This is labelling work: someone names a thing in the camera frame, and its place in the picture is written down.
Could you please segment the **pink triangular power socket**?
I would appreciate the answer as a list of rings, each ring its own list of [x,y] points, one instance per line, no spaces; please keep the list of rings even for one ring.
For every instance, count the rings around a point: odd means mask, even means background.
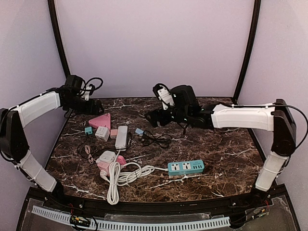
[[[93,128],[106,127],[111,130],[111,115],[106,113],[104,115],[98,116],[89,120],[89,125]]]

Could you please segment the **light blue charger plug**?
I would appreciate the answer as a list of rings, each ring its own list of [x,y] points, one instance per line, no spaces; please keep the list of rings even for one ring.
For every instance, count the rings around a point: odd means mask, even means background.
[[[138,134],[139,136],[142,136],[144,131],[140,128],[136,128],[135,133]]]

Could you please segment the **teal charger plug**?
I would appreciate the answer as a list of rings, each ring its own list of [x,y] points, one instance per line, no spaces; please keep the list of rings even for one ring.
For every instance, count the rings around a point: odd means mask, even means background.
[[[87,136],[93,134],[93,129],[92,129],[92,127],[86,127],[86,128],[84,129],[84,131],[85,131],[85,134],[86,134]]]

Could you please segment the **white cube socket adapter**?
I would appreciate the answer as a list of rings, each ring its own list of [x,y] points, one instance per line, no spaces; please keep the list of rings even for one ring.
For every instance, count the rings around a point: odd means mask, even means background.
[[[107,127],[99,126],[95,132],[95,137],[101,141],[108,141],[110,130]]]

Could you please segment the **pink charger plug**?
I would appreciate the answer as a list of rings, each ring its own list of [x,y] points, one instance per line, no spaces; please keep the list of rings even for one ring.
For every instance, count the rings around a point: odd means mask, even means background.
[[[116,139],[117,134],[118,134],[118,129],[112,129],[112,130],[110,130],[110,138],[111,138],[111,139]]]

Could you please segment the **white power strip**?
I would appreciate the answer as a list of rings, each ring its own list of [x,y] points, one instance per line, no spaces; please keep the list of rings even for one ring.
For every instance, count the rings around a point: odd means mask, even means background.
[[[125,151],[128,142],[128,126],[119,126],[115,140],[116,150]]]

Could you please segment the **white and pink cube socket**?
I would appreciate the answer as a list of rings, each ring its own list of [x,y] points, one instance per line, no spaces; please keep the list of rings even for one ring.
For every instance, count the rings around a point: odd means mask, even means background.
[[[125,158],[120,154],[121,151],[117,153],[112,151],[103,152],[100,157],[96,160],[96,165],[100,171],[109,174],[109,166],[114,162],[118,162],[121,166],[125,165],[127,162]]]

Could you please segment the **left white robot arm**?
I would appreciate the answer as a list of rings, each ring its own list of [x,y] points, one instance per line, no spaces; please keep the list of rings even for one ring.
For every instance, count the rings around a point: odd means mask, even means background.
[[[50,175],[31,153],[24,132],[25,127],[44,114],[62,108],[83,115],[104,113],[101,101],[91,99],[97,87],[76,75],[69,75],[65,83],[51,88],[19,105],[0,110],[0,155],[12,163],[28,180],[54,196],[63,194],[59,180]]]

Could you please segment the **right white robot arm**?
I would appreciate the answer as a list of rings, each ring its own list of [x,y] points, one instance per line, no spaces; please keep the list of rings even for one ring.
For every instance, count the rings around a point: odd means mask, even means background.
[[[296,124],[282,99],[263,105],[227,105],[198,103],[175,103],[145,114],[146,120],[155,128],[170,122],[185,123],[193,128],[251,128],[273,132],[270,154],[256,179],[259,191],[270,189],[286,161],[297,149]]]

